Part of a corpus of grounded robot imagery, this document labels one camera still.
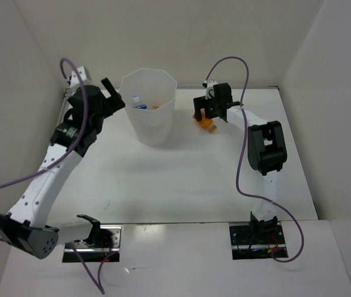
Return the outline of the orange juice bottle patterned label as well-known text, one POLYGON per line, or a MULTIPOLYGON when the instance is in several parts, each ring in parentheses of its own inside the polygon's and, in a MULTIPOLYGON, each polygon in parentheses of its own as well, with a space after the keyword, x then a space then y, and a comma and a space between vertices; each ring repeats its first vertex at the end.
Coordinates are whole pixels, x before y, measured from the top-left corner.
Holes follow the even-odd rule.
POLYGON ((205 112, 203 109, 201 109, 201 117, 202 117, 202 120, 201 121, 197 121, 195 119, 195 116, 192 116, 194 122, 200 126, 203 130, 209 132, 209 133, 213 133, 215 130, 216 130, 216 125, 214 124, 213 120, 212 119, 208 119, 206 116, 205 116, 205 112))

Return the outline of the blue label Pocari Sweat bottle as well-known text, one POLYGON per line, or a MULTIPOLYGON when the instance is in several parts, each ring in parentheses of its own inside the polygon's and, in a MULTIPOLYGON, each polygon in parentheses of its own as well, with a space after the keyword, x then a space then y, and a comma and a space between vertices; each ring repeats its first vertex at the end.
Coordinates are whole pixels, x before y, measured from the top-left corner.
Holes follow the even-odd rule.
POLYGON ((132 96, 133 108, 138 110, 147 110, 148 107, 142 102, 141 98, 138 95, 132 96))

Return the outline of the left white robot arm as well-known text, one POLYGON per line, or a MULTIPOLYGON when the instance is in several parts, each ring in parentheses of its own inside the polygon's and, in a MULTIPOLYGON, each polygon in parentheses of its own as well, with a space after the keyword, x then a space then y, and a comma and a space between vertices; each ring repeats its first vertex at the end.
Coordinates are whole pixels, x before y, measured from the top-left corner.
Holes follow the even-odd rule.
POLYGON ((68 102, 71 108, 50 138, 43 160, 45 172, 31 181, 18 202, 5 214, 0 214, 0 236, 11 246, 38 259, 48 257, 58 245, 75 240, 92 248, 104 242, 112 246, 112 233, 101 227, 99 220, 85 214, 71 222, 49 226, 48 215, 64 183, 96 141, 102 131, 104 119, 125 107, 121 95, 109 79, 101 80, 110 96, 100 88, 87 85, 88 117, 83 121, 83 95, 77 89, 68 102))

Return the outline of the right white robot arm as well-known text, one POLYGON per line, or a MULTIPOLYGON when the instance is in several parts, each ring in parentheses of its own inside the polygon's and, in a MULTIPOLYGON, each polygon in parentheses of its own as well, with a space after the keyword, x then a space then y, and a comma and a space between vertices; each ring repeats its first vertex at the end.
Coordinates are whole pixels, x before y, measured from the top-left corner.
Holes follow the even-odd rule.
POLYGON ((261 177, 260 196, 269 201, 256 202, 250 213, 249 236, 255 243, 263 243, 270 237, 277 225, 276 200, 277 178, 283 164, 287 161, 282 125, 279 121, 268 121, 242 107, 232 98, 228 83, 215 80, 203 82, 206 94, 193 99, 193 119, 203 129, 213 132, 214 118, 238 127, 247 138, 245 152, 248 164, 261 177))

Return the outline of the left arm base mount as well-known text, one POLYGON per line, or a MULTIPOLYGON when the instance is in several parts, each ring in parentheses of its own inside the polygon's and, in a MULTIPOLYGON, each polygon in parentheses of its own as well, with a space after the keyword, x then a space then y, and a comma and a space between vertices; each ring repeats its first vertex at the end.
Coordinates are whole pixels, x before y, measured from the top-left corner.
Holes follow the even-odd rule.
POLYGON ((119 262, 122 225, 102 225, 102 235, 92 246, 82 240, 74 240, 70 245, 76 249, 86 263, 119 262))

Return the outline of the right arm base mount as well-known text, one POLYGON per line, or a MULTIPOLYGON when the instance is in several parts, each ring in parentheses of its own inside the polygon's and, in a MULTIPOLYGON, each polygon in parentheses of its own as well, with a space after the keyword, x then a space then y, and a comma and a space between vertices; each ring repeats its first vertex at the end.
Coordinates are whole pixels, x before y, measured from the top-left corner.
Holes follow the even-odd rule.
POLYGON ((277 217, 258 221, 253 215, 249 222, 229 224, 233 260, 287 258, 282 226, 277 217))

